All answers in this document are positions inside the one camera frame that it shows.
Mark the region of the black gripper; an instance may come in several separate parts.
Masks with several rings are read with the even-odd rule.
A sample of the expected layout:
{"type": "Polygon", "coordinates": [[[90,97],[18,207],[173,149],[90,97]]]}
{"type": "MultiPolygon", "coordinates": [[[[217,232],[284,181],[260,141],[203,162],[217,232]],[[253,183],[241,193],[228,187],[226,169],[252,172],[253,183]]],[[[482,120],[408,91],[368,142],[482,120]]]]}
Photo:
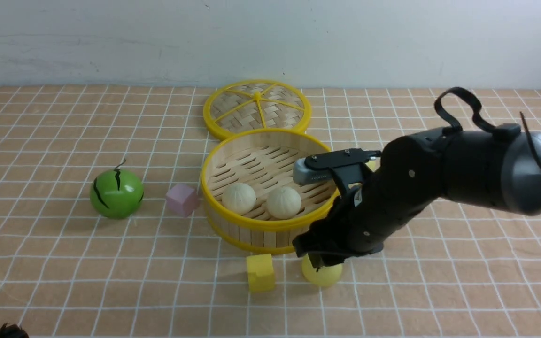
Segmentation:
{"type": "Polygon", "coordinates": [[[324,218],[292,241],[296,255],[308,255],[314,268],[380,252],[386,238],[441,195],[443,141],[404,136],[381,151],[381,157],[361,165],[371,169],[362,183],[329,180],[339,197],[324,218]]]}

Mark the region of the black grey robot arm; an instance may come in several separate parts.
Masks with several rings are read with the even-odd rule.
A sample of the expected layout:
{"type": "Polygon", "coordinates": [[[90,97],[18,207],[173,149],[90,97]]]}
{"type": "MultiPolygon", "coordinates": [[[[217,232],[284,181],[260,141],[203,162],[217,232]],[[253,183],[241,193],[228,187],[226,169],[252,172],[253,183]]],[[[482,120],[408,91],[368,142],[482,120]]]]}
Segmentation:
{"type": "Polygon", "coordinates": [[[438,198],[463,205],[541,214],[541,132],[503,124],[494,133],[434,128],[398,137],[384,150],[346,150],[297,160],[294,181],[332,180],[327,216],[292,241],[314,268],[375,254],[438,198]]]}

